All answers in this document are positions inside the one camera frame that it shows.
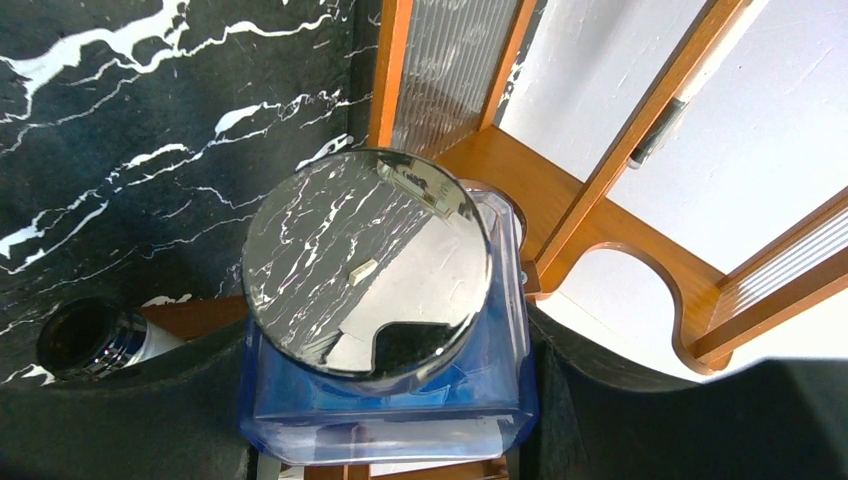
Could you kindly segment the blue glass bottle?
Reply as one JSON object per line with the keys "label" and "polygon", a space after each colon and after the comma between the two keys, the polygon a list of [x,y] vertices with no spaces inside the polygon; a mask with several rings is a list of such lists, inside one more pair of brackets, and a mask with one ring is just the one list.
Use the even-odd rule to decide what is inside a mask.
{"label": "blue glass bottle", "polygon": [[242,250],[241,434],[295,466],[497,458],[539,413],[502,193],[390,149],[328,155]]}

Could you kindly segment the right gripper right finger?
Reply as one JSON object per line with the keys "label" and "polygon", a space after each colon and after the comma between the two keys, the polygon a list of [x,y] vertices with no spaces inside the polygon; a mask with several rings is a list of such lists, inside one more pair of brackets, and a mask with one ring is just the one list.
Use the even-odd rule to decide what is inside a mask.
{"label": "right gripper right finger", "polygon": [[707,383],[528,310],[540,415],[524,479],[843,479],[847,364],[770,359]]}

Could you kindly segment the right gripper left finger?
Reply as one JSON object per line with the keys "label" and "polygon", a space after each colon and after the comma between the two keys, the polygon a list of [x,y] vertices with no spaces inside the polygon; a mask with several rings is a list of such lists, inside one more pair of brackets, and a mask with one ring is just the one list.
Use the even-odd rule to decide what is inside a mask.
{"label": "right gripper left finger", "polygon": [[4,479],[252,479],[239,433],[246,323],[94,382],[1,390]]}

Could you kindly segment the gold foil wine bottle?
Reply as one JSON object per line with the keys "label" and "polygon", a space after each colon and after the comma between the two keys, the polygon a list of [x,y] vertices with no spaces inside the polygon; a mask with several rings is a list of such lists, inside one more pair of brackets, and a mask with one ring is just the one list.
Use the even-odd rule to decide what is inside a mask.
{"label": "gold foil wine bottle", "polygon": [[243,297],[130,308],[101,297],[60,307],[36,342],[40,365],[60,381],[97,380],[243,319]]}

